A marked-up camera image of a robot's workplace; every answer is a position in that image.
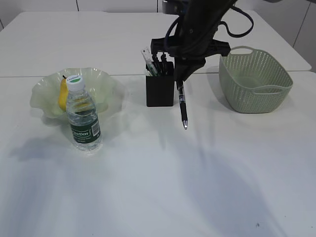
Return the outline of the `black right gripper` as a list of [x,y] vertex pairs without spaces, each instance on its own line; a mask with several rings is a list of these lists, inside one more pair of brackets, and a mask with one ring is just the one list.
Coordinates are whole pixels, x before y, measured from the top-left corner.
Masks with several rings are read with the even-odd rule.
[[186,13],[178,15],[165,36],[151,40],[151,53],[175,58],[174,79],[186,81],[205,65],[206,57],[230,52],[227,42],[213,38],[229,9],[230,0],[189,0]]

